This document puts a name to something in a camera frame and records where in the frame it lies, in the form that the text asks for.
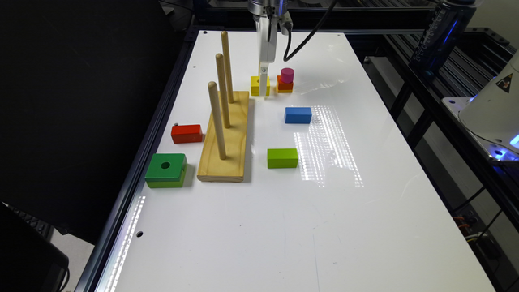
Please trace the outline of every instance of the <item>red rectangular block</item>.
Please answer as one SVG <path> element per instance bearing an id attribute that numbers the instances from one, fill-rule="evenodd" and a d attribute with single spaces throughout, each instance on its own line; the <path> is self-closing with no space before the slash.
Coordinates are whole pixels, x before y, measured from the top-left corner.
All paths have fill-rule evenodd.
<path id="1" fill-rule="evenodd" d="M 171 138 L 175 144 L 202 142 L 202 127 L 200 125 L 173 126 Z"/>

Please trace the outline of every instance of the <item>green square block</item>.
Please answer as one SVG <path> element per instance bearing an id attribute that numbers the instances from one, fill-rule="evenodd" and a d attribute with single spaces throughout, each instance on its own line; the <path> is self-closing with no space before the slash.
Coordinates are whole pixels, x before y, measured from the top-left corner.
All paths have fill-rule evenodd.
<path id="1" fill-rule="evenodd" d="M 158 187 L 182 187 L 184 185 L 184 178 L 186 177 L 186 169 L 182 172 L 179 182 L 146 182 L 150 188 Z"/>
<path id="2" fill-rule="evenodd" d="M 298 150 L 291 149 L 268 149 L 268 168 L 296 168 L 298 167 Z"/>
<path id="3" fill-rule="evenodd" d="M 152 183 L 153 186 L 181 187 L 186 176 L 186 167 L 187 159 L 184 154 L 153 154 L 144 179 L 149 186 Z"/>

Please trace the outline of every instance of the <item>wooden peg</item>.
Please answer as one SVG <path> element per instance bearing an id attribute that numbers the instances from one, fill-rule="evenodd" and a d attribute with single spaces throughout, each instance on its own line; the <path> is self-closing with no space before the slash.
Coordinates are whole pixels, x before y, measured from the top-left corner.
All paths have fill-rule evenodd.
<path id="1" fill-rule="evenodd" d="M 225 90 L 224 56 L 217 54 L 218 86 L 220 87 L 221 113 L 223 115 L 225 129 L 230 128 L 229 105 L 227 104 L 227 91 Z"/>
<path id="2" fill-rule="evenodd" d="M 214 122 L 214 130 L 217 136 L 218 153 L 220 154 L 220 159 L 224 160 L 227 156 L 225 155 L 224 130 L 221 126 L 220 101 L 218 99 L 217 84 L 213 81 L 209 82 L 208 89 L 209 98 L 211 99 L 212 121 Z"/>
<path id="3" fill-rule="evenodd" d="M 230 53 L 229 53 L 229 37 L 227 32 L 221 32 L 221 46 L 224 51 L 224 64 L 225 64 L 225 82 L 227 83 L 227 99 L 229 103 L 234 102 L 233 97 L 233 77 L 230 72 Z"/>

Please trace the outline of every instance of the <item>white tabletop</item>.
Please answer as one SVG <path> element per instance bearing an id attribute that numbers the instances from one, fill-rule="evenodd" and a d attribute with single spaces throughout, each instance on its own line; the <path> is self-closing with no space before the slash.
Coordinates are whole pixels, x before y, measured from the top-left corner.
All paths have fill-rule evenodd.
<path id="1" fill-rule="evenodd" d="M 248 91 L 256 34 L 229 42 L 234 90 Z M 203 144 L 169 135 L 207 129 L 221 42 L 199 34 L 158 148 L 186 154 L 184 187 L 137 195 L 106 290 L 494 291 L 345 36 L 318 33 L 289 62 L 285 46 L 280 35 L 271 96 L 251 98 L 244 182 L 200 182 Z M 284 67 L 294 93 L 277 95 Z M 310 106 L 311 124 L 284 124 L 287 106 Z M 268 169 L 268 148 L 296 148 L 298 168 Z"/>

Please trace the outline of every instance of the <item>green block with hole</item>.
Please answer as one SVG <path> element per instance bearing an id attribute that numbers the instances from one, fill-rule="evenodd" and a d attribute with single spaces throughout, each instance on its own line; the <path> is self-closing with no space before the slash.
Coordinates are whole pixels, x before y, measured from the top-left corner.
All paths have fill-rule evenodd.
<path id="1" fill-rule="evenodd" d="M 289 149 L 267 149 L 268 168 L 296 168 L 298 167 L 298 150 Z"/>
<path id="2" fill-rule="evenodd" d="M 144 179 L 149 187 L 182 187 L 186 177 L 185 154 L 153 154 Z"/>

